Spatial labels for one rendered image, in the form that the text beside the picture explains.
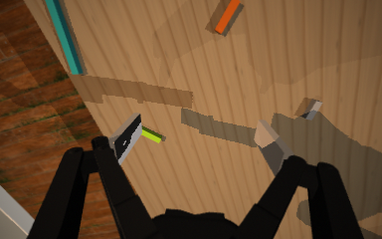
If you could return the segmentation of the turquoise rod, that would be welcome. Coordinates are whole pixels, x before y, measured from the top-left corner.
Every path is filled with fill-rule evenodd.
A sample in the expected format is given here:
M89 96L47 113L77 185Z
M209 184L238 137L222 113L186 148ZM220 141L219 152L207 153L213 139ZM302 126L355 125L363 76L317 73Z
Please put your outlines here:
M82 74L83 70L68 29L59 0L45 0L64 49L72 74Z

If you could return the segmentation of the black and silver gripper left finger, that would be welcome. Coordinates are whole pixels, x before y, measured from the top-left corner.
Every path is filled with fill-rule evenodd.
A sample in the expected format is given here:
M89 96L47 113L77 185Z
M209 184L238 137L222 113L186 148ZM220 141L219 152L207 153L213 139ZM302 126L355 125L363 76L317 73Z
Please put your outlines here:
M110 137L93 138L93 150L68 149L27 239L78 239L90 173L96 172L120 239L164 239L120 167L141 134L140 113L133 113Z

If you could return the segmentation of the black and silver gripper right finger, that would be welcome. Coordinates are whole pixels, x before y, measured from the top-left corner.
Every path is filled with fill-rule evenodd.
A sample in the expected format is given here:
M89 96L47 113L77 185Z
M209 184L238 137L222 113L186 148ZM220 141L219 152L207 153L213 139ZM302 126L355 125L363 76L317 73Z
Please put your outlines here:
M265 119L254 140L275 178L229 239L274 239L298 186L307 188L312 239L364 239L336 167L307 164Z

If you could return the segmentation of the orange rod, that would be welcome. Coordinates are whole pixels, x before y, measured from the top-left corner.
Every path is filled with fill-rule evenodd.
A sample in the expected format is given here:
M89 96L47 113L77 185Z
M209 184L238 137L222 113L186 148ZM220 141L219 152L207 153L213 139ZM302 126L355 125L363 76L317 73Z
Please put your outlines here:
M226 11L224 12L221 20L219 21L214 31L216 31L219 34L222 34L240 2L240 0L231 0L230 4L228 5Z

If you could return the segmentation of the lime green rod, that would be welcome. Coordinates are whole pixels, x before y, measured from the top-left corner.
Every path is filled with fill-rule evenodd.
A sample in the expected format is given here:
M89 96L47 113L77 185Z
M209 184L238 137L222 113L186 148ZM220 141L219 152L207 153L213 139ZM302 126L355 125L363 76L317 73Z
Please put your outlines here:
M162 139L162 135L142 126L142 135L160 143L161 139Z

